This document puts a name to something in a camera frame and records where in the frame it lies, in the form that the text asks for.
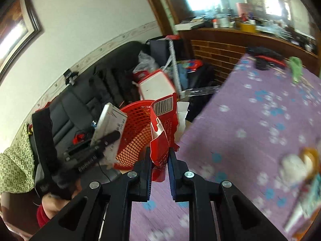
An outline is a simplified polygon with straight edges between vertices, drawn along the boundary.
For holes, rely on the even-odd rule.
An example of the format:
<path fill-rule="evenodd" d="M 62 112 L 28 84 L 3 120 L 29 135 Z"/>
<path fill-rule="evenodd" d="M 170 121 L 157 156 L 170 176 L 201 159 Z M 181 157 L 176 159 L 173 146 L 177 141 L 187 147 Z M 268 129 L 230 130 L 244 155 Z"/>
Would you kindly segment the person left hand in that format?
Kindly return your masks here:
<path fill-rule="evenodd" d="M 82 191 L 80 179 L 71 186 L 71 198 L 68 200 L 56 197 L 53 194 L 46 194 L 42 198 L 42 207 L 48 219 L 56 216 L 74 197 Z"/>

